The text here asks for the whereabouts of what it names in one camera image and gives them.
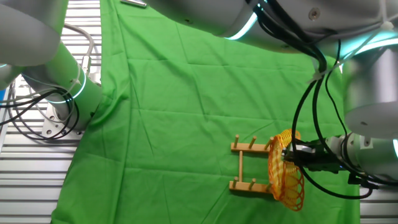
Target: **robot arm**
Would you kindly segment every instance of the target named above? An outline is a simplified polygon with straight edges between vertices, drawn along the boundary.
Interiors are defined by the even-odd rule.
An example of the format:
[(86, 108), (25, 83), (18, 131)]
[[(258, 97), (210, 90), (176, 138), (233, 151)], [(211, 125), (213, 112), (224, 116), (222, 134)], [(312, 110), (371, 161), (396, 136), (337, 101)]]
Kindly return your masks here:
[(332, 154), (317, 140), (298, 144), (296, 155), (290, 146), (285, 159), (295, 162), (300, 156), (313, 171), (336, 173), (344, 170), (343, 164), (360, 174), (398, 181), (398, 142), (393, 140), (398, 138), (398, 33), (393, 29), (398, 1), (147, 2), (174, 21), (218, 37), (276, 52), (315, 49), (331, 57), (340, 55), (345, 121), (355, 134), (326, 139)]
[[(67, 6), (67, 0), (0, 0), (0, 89), (22, 74), (37, 93), (67, 90), (77, 107), (72, 114), (64, 96), (50, 95), (46, 100), (57, 110), (60, 120), (70, 117), (69, 128), (81, 131), (100, 103), (101, 87), (88, 78), (93, 41), (78, 27), (64, 24)], [(64, 26), (91, 39), (82, 65), (60, 41)]]

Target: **metal bracket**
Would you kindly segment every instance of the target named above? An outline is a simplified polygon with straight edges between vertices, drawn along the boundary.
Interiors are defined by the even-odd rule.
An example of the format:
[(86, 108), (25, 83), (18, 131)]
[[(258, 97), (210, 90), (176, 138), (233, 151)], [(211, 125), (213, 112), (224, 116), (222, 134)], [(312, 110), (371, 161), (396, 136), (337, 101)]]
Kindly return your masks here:
[[(53, 119), (54, 121), (59, 121), (57, 115), (54, 114), (54, 112), (53, 112), (53, 106), (51, 104), (48, 105), (45, 115), (48, 118)], [(45, 137), (51, 137), (54, 134), (60, 132), (62, 130), (62, 128), (63, 128), (62, 123), (55, 123), (55, 122), (49, 121), (47, 119), (44, 119), (42, 135)], [(66, 128), (64, 130), (64, 132), (66, 133), (69, 130), (70, 130), (69, 128)], [(71, 133), (69, 133), (68, 135), (63, 137), (62, 139), (63, 140), (80, 140), (81, 137), (83, 136), (83, 134), (84, 134), (84, 131), (72, 131)]]

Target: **green backdrop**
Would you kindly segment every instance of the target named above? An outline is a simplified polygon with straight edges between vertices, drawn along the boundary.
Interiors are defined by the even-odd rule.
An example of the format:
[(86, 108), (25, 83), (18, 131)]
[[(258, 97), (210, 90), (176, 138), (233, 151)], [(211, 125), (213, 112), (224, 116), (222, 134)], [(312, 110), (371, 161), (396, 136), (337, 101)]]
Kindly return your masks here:
[[(233, 194), (230, 143), (258, 143), (291, 127), (311, 79), (311, 60), (277, 54), (191, 29), (151, 8), (101, 1), (103, 99), (73, 158), (52, 223), (359, 223), (359, 201), (306, 182), (301, 212), (271, 195)], [(330, 86), (341, 105), (340, 74)], [(324, 136), (341, 126), (323, 89)], [(304, 140), (317, 136), (310, 102)], [(311, 173), (323, 186), (357, 195), (347, 174)], [(244, 180), (268, 183), (266, 157), (245, 155)]]

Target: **teal light ring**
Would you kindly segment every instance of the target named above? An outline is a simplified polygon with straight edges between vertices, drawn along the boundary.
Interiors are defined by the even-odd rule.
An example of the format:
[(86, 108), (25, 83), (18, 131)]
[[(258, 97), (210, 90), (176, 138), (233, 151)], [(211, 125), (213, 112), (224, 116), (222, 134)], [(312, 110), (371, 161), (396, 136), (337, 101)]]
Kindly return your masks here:
[[(85, 79), (84, 79), (84, 81), (83, 81), (83, 85), (81, 86), (80, 90), (72, 97), (73, 99), (75, 99), (78, 95), (80, 95), (80, 93), (82, 93), (83, 89), (85, 88), (87, 77), (86, 77), (86, 75), (84, 75), (84, 77), (85, 77)], [(50, 100), (47, 100), (47, 101), (48, 101), (49, 103), (65, 103), (65, 102), (67, 102), (67, 101), (70, 101), (70, 99), (69, 99), (69, 100), (66, 100), (66, 101), (58, 101), (58, 102), (53, 102), (53, 101), (50, 101)]]
[(239, 32), (237, 32), (235, 35), (232, 37), (225, 37), (225, 39), (228, 40), (238, 40), (239, 38), (243, 37), (249, 30), (253, 27), (253, 25), (257, 22), (257, 15), (256, 13), (253, 13), (248, 20), (248, 22), (242, 27)]

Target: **wooden peg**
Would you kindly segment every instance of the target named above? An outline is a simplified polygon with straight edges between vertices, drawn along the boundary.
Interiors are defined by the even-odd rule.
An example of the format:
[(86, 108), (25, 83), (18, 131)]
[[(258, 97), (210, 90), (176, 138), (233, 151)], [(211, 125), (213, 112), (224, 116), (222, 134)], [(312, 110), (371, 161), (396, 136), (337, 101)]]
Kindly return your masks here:
[(269, 184), (267, 185), (267, 188), (266, 188), (266, 192), (271, 193), (272, 184), (274, 184), (274, 183), (273, 182), (269, 182)]
[(233, 182), (233, 184), (232, 184), (232, 187), (233, 187), (233, 188), (236, 187), (237, 181), (238, 181), (238, 177), (235, 177), (235, 178), (234, 178), (234, 182)]
[(251, 180), (251, 183), (250, 183), (250, 185), (249, 185), (249, 190), (251, 190), (251, 188), (253, 187), (253, 185), (256, 183), (256, 178), (253, 178), (252, 180)]
[(254, 136), (253, 139), (250, 142), (249, 149), (251, 149), (253, 147), (254, 142), (256, 141), (256, 139), (257, 139), (257, 136)]
[(239, 182), (243, 180), (243, 151), (239, 151)]
[(239, 140), (239, 135), (237, 134), (235, 136), (234, 148), (236, 148), (238, 146), (238, 140)]
[(274, 140), (274, 137), (269, 138), (269, 141), (267, 142), (266, 146), (264, 147), (264, 150), (268, 150), (268, 147), (269, 147), (269, 145), (271, 145), (273, 140)]

